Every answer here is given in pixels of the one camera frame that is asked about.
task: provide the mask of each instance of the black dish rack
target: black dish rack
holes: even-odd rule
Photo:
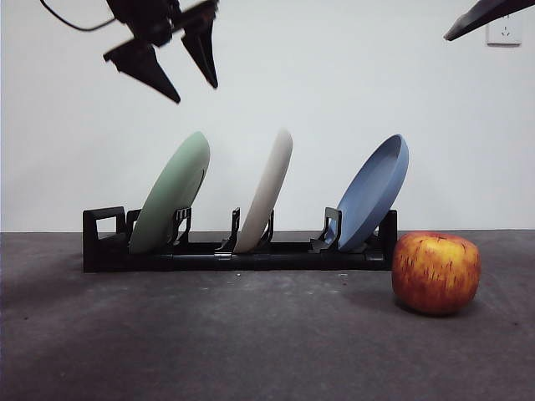
[[[190,241],[191,208],[175,211],[172,235],[164,246],[139,255],[128,252],[130,236],[140,210],[110,207],[84,211],[84,272],[163,272],[163,271],[246,271],[246,270],[390,270],[397,242],[397,212],[389,211],[362,246],[352,252],[340,252],[342,212],[326,207],[324,229],[308,242],[273,241],[272,211],[267,229],[257,246],[249,253],[234,254],[240,209],[232,212],[230,236],[220,242]],[[99,238],[97,221],[115,218],[115,234]],[[186,227],[179,232],[181,224]],[[333,222],[336,235],[326,241]]]

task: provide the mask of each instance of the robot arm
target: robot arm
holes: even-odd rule
[[[118,71],[128,74],[179,103],[181,98],[158,64],[153,45],[168,43],[184,29],[182,42],[197,67],[213,87],[217,74],[211,46],[211,31],[217,0],[206,0],[182,12],[176,0],[106,0],[115,17],[134,34],[127,43],[104,55]]]
[[[480,0],[468,13],[461,15],[444,35],[455,40],[495,19],[513,14],[535,4],[535,0]]]

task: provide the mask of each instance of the green plate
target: green plate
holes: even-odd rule
[[[167,162],[150,190],[130,238],[130,253],[167,243],[176,209],[191,207],[210,163],[210,146],[200,132],[188,137]]]

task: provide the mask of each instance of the black cable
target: black cable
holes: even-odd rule
[[[54,15],[59,21],[61,21],[62,23],[64,23],[65,25],[69,25],[71,28],[74,28],[76,29],[77,31],[82,31],[82,32],[93,32],[93,31],[96,31],[97,29],[101,29],[103,27],[105,27],[106,25],[110,25],[113,21],[115,21],[115,17],[111,18],[110,20],[104,22],[104,23],[101,23],[100,25],[97,25],[96,27],[92,27],[92,28],[82,28],[82,27],[78,27],[76,25],[74,25],[73,23],[70,23],[69,21],[61,18],[52,8],[50,8],[50,6],[44,2],[44,0],[39,0],[41,2],[41,4],[43,4],[43,7],[45,7],[52,15]]]

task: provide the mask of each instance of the apple skin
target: apple skin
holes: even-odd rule
[[[392,287],[409,307],[446,315],[473,299],[481,272],[479,251],[470,241],[450,234],[414,231],[395,245]]]

